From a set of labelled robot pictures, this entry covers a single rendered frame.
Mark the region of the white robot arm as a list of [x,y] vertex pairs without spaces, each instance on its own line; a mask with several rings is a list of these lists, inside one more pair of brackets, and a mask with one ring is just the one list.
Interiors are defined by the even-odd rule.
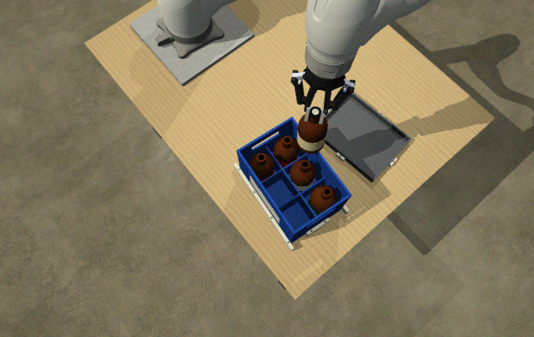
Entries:
[[[163,30],[157,45],[172,43],[180,59],[224,38],[213,15],[237,0],[157,0]],[[352,66],[359,48],[382,28],[431,0],[308,0],[305,62],[316,76],[339,78]]]

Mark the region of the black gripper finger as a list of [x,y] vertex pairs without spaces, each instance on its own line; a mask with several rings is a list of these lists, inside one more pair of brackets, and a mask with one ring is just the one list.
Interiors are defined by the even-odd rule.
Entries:
[[334,111],[338,110],[338,108],[344,102],[346,97],[354,92],[355,80],[352,79],[348,81],[344,79],[344,81],[345,84],[341,87],[333,101],[331,101],[331,88],[325,88],[324,103],[321,110],[319,124],[323,123],[324,116],[328,114],[329,109],[332,109]]
[[305,105],[304,112],[306,112],[306,114],[305,114],[304,121],[307,121],[309,117],[311,103],[313,101],[314,95],[316,94],[319,86],[313,83],[312,87],[309,88],[307,96],[305,96],[304,91],[303,91],[303,74],[304,73],[305,72],[298,72],[298,70],[293,70],[291,83],[294,85],[294,88],[295,88],[297,104]]

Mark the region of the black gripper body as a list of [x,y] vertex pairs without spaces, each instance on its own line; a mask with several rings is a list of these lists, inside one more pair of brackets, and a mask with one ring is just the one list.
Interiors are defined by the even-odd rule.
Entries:
[[[313,83],[318,87],[318,90],[322,90],[322,91],[325,91],[325,88],[331,88],[331,90],[335,90],[339,87],[342,87],[344,84],[345,84],[345,75],[339,77],[339,78],[322,78],[322,77],[319,77],[319,76],[316,76],[312,71],[310,71],[310,69],[307,67],[303,70],[303,72],[305,72],[303,74],[303,80],[310,86],[312,87]],[[310,79],[309,79],[309,78]],[[320,87],[320,86],[324,86],[324,87]],[[331,87],[333,86],[333,87]]]

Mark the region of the blue divided crate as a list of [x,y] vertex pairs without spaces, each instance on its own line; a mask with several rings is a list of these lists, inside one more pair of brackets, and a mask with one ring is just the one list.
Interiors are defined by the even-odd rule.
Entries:
[[[308,154],[299,149],[297,160],[282,168],[273,155],[274,145],[278,139],[285,136],[290,136],[296,141],[297,131],[298,127],[288,127],[265,135],[246,151],[239,162],[241,171],[291,244],[310,229],[339,212],[352,196],[320,152]],[[277,132],[279,133],[264,141]],[[262,141],[264,142],[252,149]],[[262,182],[249,165],[251,158],[258,153],[265,153],[274,161],[274,174]],[[290,179],[290,169],[299,160],[308,160],[316,169],[312,186],[301,193]],[[318,186],[331,187],[337,195],[337,202],[321,214],[316,215],[308,204],[308,200],[313,190]]]

